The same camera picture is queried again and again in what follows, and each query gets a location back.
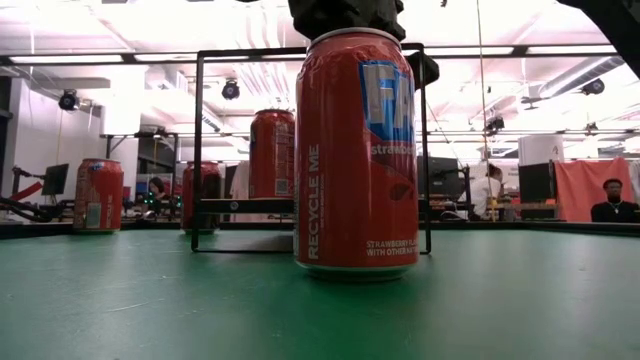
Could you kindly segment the wooden shelf with black frame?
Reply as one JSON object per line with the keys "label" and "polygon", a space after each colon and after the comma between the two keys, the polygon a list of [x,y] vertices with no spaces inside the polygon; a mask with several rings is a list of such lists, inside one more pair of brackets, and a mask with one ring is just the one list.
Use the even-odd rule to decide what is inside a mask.
{"label": "wooden shelf with black frame", "polygon": [[[429,60],[425,46],[421,43],[403,43],[401,49],[405,57],[417,55],[412,69],[418,78],[420,91],[421,125],[427,123],[426,90],[425,87],[435,78],[425,70]],[[260,49],[231,49],[231,50],[200,50],[196,53],[196,95],[195,95],[195,133],[194,133],[194,164],[202,165],[202,115],[204,93],[204,66],[208,62],[275,62],[302,61],[306,58],[307,49],[304,47],[260,48]],[[292,200],[222,200],[209,199],[202,195],[199,180],[193,181],[193,225],[191,250],[195,253],[209,252],[209,249],[199,246],[199,236],[205,215],[237,215],[237,214],[280,214],[292,215],[295,205]]]}

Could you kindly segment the black monitor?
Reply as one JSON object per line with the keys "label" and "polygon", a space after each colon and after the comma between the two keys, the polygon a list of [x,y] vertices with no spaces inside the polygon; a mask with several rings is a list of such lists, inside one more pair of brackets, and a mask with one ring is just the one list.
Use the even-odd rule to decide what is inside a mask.
{"label": "black monitor", "polygon": [[458,161],[454,158],[429,157],[428,182],[431,195],[458,198],[462,192]]}
{"label": "black monitor", "polygon": [[43,196],[55,196],[64,193],[69,170],[68,164],[54,165],[46,168],[43,178]]}
{"label": "black monitor", "polygon": [[551,162],[518,167],[520,200],[545,202],[555,198],[555,174]]}

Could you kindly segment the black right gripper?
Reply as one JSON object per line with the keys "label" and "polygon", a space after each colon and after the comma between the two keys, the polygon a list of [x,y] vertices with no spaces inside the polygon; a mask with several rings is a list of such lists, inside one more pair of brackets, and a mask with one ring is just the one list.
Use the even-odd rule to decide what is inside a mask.
{"label": "black right gripper", "polygon": [[419,90],[440,78],[426,54],[402,54],[402,0],[288,3],[294,28],[311,41],[298,90]]}

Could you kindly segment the green table mat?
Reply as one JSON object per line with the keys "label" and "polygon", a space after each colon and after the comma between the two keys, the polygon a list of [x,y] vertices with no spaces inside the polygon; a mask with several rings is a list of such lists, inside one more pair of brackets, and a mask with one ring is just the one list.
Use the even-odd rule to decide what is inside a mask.
{"label": "green table mat", "polygon": [[440,231],[403,278],[309,277],[277,232],[0,241],[0,360],[640,360],[640,239]]}

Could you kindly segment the orange cloth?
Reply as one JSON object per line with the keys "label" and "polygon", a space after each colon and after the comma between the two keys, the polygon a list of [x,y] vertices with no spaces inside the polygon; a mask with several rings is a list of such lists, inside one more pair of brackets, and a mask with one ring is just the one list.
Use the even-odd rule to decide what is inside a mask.
{"label": "orange cloth", "polygon": [[623,158],[555,162],[554,170],[559,217],[566,222],[590,222],[592,206],[607,199],[603,184],[609,179],[622,181],[624,201],[635,201],[629,164]]}

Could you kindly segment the red bar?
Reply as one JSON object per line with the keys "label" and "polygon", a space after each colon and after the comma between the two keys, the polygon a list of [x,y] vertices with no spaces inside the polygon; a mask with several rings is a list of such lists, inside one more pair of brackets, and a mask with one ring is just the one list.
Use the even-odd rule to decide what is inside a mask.
{"label": "red bar", "polygon": [[43,188],[43,185],[40,182],[36,182],[31,186],[25,188],[24,190],[20,190],[17,193],[12,194],[10,196],[10,199],[13,201],[22,201],[27,197],[39,192],[42,188]]}

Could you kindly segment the person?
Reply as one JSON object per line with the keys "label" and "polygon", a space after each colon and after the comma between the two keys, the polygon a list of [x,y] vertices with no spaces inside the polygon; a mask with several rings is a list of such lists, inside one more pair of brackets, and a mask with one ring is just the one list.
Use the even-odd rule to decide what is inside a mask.
{"label": "person", "polygon": [[159,177],[152,177],[148,183],[149,198],[153,201],[166,200],[168,195],[163,180]]}
{"label": "person", "polygon": [[497,199],[503,192],[502,170],[493,164],[488,165],[486,174],[470,182],[470,203],[473,211],[469,215],[471,220],[481,220],[486,217],[490,199]]}
{"label": "person", "polygon": [[603,183],[606,200],[592,206],[592,222],[640,223],[640,205],[623,200],[622,187],[622,182],[616,178],[607,179]]}

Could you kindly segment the white cloth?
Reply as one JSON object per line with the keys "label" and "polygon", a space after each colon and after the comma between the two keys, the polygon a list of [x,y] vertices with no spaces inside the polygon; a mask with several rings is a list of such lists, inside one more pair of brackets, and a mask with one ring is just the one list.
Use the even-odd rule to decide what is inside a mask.
{"label": "white cloth", "polygon": [[[230,195],[233,200],[249,199],[249,170],[248,161],[241,161],[235,169],[231,182]],[[232,222],[248,223],[251,221],[250,214],[232,214],[230,217]]]}

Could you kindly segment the red strawberry Fanta can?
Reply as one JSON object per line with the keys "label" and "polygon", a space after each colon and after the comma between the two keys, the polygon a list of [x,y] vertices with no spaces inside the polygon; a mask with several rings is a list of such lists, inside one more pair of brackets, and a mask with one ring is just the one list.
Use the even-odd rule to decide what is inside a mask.
{"label": "red strawberry Fanta can", "polygon": [[328,32],[296,86],[297,263],[326,279],[401,277],[420,250],[414,77],[399,41]]}

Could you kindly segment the black metal rack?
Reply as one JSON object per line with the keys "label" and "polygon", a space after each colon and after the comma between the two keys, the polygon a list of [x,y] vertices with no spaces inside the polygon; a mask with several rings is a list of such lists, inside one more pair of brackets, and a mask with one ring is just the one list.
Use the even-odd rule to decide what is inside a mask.
{"label": "black metal rack", "polygon": [[164,183],[167,193],[173,194],[177,175],[177,147],[175,133],[162,129],[139,130],[129,134],[101,134],[106,141],[105,158],[121,163],[124,186],[134,198],[138,192],[148,190],[152,178]]}

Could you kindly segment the white cabinet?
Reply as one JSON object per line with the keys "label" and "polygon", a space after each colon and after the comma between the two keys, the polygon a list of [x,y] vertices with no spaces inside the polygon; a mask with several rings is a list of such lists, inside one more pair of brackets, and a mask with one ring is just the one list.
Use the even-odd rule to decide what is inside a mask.
{"label": "white cabinet", "polygon": [[562,135],[530,135],[518,139],[519,165],[544,164],[549,161],[563,162],[564,143]]}

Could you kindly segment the dark red black soda can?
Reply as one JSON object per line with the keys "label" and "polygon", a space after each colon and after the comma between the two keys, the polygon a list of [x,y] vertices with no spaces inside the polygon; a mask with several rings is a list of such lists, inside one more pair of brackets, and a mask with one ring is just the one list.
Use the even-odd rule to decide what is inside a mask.
{"label": "dark red black soda can", "polygon": [[[188,162],[183,172],[182,179],[182,206],[181,206],[181,229],[189,234],[192,229],[193,221],[193,178],[194,178],[194,162]],[[221,187],[221,174],[219,167],[214,162],[204,161],[201,164],[201,191],[202,198],[219,199]],[[201,231],[205,234],[211,234],[219,225],[220,216],[218,214],[205,214],[203,216]]]}

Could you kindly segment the wooden desk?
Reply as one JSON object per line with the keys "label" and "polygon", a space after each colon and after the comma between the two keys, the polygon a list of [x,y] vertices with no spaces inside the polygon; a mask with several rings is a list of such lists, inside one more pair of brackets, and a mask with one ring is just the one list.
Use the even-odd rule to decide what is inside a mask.
{"label": "wooden desk", "polygon": [[496,210],[505,222],[554,220],[558,213],[556,204],[547,203],[499,203]]}

